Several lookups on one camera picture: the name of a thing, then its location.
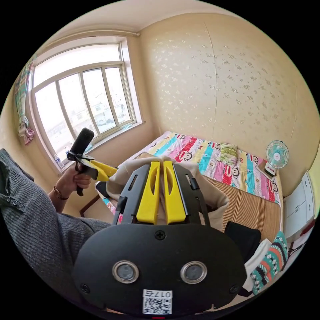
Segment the bracelet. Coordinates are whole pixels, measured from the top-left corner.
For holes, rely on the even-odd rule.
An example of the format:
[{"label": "bracelet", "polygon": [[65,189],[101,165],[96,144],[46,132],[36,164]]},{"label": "bracelet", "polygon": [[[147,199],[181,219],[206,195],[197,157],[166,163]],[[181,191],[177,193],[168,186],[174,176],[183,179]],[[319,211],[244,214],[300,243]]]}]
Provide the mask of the bracelet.
[{"label": "bracelet", "polygon": [[69,198],[63,198],[61,195],[60,190],[57,189],[57,186],[53,187],[53,193],[56,195],[56,197],[60,200],[68,200]]}]

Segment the white fabric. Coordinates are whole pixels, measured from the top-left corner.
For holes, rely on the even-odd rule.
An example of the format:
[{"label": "white fabric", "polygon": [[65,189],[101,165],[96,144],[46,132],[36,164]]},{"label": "white fabric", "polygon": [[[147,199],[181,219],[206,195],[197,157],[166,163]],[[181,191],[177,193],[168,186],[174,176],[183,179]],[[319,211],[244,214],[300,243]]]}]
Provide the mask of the white fabric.
[{"label": "white fabric", "polygon": [[250,277],[250,273],[259,265],[263,260],[264,256],[267,254],[268,250],[271,247],[271,242],[268,239],[264,239],[258,246],[254,255],[245,263],[245,268],[247,272],[247,280],[243,284],[243,288],[247,291],[252,291],[253,288],[253,279]]}]

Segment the cabinet drawer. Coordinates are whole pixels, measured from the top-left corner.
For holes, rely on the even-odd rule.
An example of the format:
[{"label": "cabinet drawer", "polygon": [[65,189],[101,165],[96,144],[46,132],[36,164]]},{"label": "cabinet drawer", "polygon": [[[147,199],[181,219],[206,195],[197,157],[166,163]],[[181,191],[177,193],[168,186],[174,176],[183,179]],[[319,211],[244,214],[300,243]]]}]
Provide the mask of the cabinet drawer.
[{"label": "cabinet drawer", "polygon": [[307,172],[302,177],[302,185],[306,196],[307,220],[310,220],[314,215],[314,204],[312,186]]},{"label": "cabinet drawer", "polygon": [[293,193],[286,198],[286,217],[293,214],[306,200],[306,195],[303,188],[303,182],[300,182]]},{"label": "cabinet drawer", "polygon": [[306,201],[300,207],[287,217],[286,222],[286,238],[291,237],[301,230],[307,223],[307,204]]}]

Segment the electric fan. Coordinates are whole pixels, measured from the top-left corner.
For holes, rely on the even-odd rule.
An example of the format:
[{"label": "electric fan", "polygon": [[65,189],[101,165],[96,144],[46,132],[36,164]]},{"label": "electric fan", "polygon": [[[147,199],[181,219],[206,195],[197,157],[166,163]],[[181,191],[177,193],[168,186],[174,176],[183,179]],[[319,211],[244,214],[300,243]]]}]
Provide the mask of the electric fan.
[{"label": "electric fan", "polygon": [[264,170],[267,174],[274,177],[276,175],[276,169],[281,169],[288,163],[289,150],[282,141],[275,140],[268,145],[266,156],[268,162]]}]

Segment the curtain rod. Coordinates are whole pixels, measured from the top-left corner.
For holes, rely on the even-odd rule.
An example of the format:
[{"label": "curtain rod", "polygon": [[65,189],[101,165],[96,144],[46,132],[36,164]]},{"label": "curtain rod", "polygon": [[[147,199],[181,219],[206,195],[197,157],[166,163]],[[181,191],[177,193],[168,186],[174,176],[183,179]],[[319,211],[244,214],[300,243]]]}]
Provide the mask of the curtain rod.
[{"label": "curtain rod", "polygon": [[78,31],[78,32],[68,34],[66,36],[63,36],[61,38],[58,38],[58,39],[48,43],[45,47],[39,49],[38,54],[42,54],[42,53],[50,50],[57,43],[64,43],[69,38],[72,39],[75,37],[79,37],[81,35],[87,35],[88,37],[90,37],[90,34],[99,34],[99,33],[112,33],[109,36],[125,36],[125,35],[132,35],[135,37],[140,36],[140,33],[137,33],[137,32],[124,31],[124,30],[118,30],[118,29],[91,29],[91,30]]},{"label": "curtain rod", "polygon": [[75,33],[69,34],[67,36],[64,36],[62,38],[59,38],[59,39],[51,42],[50,45],[54,44],[56,42],[59,42],[61,40],[65,40],[65,39],[70,38],[70,37],[79,36],[79,35],[82,35],[82,34],[97,33],[97,32],[112,32],[112,33],[118,33],[118,34],[119,33],[121,33],[121,34],[130,34],[130,35],[134,35],[136,37],[140,36],[140,33],[132,32],[132,31],[124,31],[124,30],[117,30],[117,29],[93,29],[93,30],[80,31],[80,32],[75,32]]}]

